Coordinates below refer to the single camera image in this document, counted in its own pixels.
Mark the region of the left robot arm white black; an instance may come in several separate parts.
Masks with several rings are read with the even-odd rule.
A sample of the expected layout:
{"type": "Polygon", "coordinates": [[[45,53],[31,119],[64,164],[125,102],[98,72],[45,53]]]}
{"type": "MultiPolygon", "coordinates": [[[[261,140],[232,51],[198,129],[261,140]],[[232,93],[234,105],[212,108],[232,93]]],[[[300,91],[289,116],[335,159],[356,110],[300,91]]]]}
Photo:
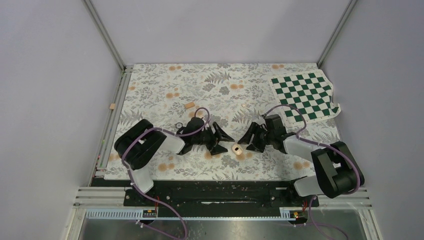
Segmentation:
{"type": "Polygon", "coordinates": [[[199,117],[192,117],[176,133],[154,127],[151,122],[142,119],[120,136],[113,148],[129,171],[130,181],[137,189],[136,199],[148,206],[154,202],[155,192],[152,190],[154,181],[147,165],[157,151],[166,150],[184,155],[194,145],[203,145],[214,156],[228,152],[220,142],[234,141],[215,121],[209,126],[205,119],[199,117]]]}

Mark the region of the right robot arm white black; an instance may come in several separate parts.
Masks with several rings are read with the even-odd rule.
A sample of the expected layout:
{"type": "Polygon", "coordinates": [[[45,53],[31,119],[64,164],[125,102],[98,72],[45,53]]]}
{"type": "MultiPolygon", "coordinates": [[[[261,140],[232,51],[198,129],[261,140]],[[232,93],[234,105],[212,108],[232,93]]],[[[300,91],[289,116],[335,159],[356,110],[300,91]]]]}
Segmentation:
{"type": "Polygon", "coordinates": [[[355,193],[365,183],[350,149],[342,142],[324,144],[288,132],[277,114],[263,117],[264,123],[252,122],[237,142],[248,151],[263,153],[266,146],[313,164],[315,175],[295,179],[287,191],[287,201],[301,205],[307,196],[325,195],[330,199],[355,193]]]}

